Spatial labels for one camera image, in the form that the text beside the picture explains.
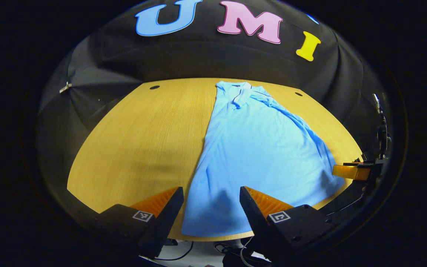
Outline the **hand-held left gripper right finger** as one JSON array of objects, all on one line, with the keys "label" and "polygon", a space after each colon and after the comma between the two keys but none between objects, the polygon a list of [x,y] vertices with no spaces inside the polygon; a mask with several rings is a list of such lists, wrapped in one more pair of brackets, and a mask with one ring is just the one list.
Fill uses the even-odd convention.
[{"label": "hand-held left gripper right finger", "polygon": [[299,266],[319,254],[322,238],[338,223],[314,207],[293,207],[253,188],[242,186],[239,202],[258,252],[273,266]]}]

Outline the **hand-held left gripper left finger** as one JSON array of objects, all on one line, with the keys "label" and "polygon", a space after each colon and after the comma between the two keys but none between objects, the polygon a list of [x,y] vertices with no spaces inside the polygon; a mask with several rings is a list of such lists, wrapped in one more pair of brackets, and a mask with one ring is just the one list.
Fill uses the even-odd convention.
[{"label": "hand-held left gripper left finger", "polygon": [[183,203],[183,187],[173,187],[130,206],[115,204],[95,215],[95,229],[122,249],[154,258],[160,254]]}]

